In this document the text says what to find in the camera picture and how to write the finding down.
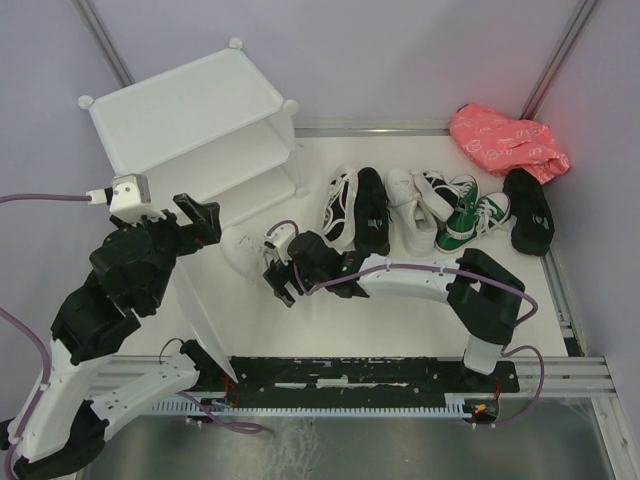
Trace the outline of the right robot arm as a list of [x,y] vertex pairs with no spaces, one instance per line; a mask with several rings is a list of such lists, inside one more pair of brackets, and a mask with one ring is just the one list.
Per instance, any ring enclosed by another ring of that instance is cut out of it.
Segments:
[[286,306],[298,295],[326,290],[340,298],[407,297],[449,306],[469,334],[459,379],[481,391],[511,343],[524,284],[485,252],[467,248],[451,261],[411,262],[350,251],[339,253],[312,231],[280,226],[264,236],[268,259],[263,278]]

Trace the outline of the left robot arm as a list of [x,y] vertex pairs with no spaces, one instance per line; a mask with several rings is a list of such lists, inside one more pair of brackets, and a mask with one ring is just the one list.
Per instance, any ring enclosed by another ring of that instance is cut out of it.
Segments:
[[110,393],[89,390],[144,317],[156,314],[178,258],[219,243],[220,206],[200,204],[187,194],[173,201],[189,222],[157,210],[140,197],[118,193],[86,195],[106,203],[116,229],[90,255],[84,284],[62,303],[39,350],[40,378],[20,413],[1,424],[9,479],[54,479],[91,463],[124,426],[164,398],[191,389],[208,391],[222,374],[232,374],[219,342],[197,333],[151,372]]

